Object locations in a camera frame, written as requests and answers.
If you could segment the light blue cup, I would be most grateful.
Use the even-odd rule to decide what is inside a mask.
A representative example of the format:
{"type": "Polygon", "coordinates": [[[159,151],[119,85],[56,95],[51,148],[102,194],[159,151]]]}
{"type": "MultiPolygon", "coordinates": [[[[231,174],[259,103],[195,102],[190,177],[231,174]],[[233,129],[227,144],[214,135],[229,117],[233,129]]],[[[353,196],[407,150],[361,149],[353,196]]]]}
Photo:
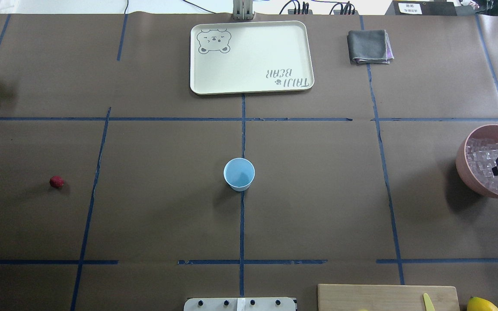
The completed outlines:
{"type": "Polygon", "coordinates": [[[246,191],[255,178],[254,165],[245,158],[233,158],[226,163],[223,178],[234,191],[246,191]]]}

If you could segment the red strawberry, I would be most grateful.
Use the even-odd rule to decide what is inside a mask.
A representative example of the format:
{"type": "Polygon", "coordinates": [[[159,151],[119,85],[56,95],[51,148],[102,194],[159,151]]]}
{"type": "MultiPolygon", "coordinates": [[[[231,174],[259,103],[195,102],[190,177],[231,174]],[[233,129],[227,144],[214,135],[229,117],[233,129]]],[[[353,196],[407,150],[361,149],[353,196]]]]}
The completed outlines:
{"type": "Polygon", "coordinates": [[[64,186],[64,179],[60,176],[52,176],[49,180],[49,184],[53,188],[62,188],[64,186]]]}

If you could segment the ice cubes pile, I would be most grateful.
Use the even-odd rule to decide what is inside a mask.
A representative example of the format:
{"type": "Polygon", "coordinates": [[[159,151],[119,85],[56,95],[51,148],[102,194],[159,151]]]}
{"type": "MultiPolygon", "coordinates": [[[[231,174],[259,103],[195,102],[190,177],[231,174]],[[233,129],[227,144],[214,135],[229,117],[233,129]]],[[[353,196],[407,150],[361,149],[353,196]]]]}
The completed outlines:
{"type": "Polygon", "coordinates": [[[492,171],[498,157],[498,142],[493,139],[470,138],[465,146],[465,157],[480,183],[498,194],[498,176],[494,176],[492,171]]]}

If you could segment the pink bowl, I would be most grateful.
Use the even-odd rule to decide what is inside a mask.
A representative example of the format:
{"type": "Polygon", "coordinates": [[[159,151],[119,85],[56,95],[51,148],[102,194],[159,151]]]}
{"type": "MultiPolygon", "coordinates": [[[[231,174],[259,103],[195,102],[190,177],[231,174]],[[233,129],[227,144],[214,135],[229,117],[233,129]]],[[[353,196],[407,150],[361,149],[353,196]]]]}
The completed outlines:
{"type": "Polygon", "coordinates": [[[473,130],[459,147],[458,154],[455,160],[455,165],[460,178],[470,189],[482,196],[498,199],[498,194],[490,191],[488,188],[482,185],[482,183],[480,183],[480,181],[473,175],[473,172],[468,165],[467,159],[465,157],[465,146],[470,138],[493,139],[498,142],[498,124],[487,124],[473,130]]]}

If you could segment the yellow lemon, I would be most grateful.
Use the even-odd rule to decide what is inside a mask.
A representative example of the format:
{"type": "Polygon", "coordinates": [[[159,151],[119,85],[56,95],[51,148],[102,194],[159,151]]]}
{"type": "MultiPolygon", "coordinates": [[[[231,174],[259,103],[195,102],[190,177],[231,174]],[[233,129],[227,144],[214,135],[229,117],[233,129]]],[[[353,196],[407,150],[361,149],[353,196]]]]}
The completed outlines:
{"type": "Polygon", "coordinates": [[[498,307],[494,305],[491,301],[477,297],[477,296],[472,296],[469,298],[467,306],[466,306],[467,311],[498,311],[498,307]]]}

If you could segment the yellow knife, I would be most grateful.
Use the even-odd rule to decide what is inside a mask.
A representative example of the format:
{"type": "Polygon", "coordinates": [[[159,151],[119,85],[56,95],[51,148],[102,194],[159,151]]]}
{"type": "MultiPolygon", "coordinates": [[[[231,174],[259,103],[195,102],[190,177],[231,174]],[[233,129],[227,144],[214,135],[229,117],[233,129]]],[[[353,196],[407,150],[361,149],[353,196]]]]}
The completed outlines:
{"type": "Polygon", "coordinates": [[[423,303],[425,306],[425,311],[435,311],[434,304],[431,301],[430,295],[428,293],[423,293],[423,303]]]}

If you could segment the folded grey cloth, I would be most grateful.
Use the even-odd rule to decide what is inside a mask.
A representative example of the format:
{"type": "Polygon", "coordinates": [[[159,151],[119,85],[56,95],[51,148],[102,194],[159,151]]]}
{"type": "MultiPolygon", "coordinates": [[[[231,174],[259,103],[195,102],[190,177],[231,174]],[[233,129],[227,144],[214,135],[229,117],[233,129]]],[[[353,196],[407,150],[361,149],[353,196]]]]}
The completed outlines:
{"type": "Polygon", "coordinates": [[[385,29],[350,30],[347,41],[348,54],[353,63],[389,64],[395,59],[385,29]]]}

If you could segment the black box with label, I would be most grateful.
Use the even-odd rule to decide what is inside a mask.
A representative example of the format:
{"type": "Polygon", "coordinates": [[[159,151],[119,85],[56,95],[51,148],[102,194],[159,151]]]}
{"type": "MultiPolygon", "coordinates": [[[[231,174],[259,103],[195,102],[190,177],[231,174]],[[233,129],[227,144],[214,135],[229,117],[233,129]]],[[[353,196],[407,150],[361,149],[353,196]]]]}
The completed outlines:
{"type": "Polygon", "coordinates": [[[386,16],[457,16],[453,2],[446,0],[392,0],[386,16]]]}

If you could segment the wooden cutting board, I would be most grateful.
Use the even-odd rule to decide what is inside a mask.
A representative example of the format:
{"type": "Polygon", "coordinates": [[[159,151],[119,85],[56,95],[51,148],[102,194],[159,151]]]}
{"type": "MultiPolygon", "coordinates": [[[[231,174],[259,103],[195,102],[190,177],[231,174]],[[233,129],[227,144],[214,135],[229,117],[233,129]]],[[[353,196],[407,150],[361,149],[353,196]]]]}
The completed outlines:
{"type": "Polygon", "coordinates": [[[436,311],[459,311],[455,287],[318,284],[320,311],[424,311],[427,294],[436,311]]]}

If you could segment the cream bear tray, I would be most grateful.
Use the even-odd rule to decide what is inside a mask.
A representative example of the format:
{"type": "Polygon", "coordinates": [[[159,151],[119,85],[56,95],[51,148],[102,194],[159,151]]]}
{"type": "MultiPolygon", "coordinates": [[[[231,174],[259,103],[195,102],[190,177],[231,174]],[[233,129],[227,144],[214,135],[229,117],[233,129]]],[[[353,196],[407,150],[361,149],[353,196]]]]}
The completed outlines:
{"type": "Polygon", "coordinates": [[[298,20],[198,24],[190,33],[190,88],[198,95],[305,91],[315,82],[298,20]]]}

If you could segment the aluminium frame post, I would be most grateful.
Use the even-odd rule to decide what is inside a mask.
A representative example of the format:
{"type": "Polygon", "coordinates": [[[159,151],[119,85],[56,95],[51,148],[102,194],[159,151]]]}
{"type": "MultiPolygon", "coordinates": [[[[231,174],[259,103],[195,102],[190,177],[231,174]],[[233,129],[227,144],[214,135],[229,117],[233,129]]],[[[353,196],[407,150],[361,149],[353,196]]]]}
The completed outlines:
{"type": "Polygon", "coordinates": [[[255,15],[253,2],[253,0],[233,0],[233,19],[253,20],[255,15]]]}

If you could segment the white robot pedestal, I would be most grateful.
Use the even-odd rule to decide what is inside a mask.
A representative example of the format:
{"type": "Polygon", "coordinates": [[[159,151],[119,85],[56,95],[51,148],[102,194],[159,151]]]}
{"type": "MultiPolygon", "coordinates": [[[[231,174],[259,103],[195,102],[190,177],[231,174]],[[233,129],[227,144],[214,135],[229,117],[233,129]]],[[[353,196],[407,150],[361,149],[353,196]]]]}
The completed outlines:
{"type": "Polygon", "coordinates": [[[296,311],[297,300],[290,297],[190,298],[184,311],[296,311]]]}

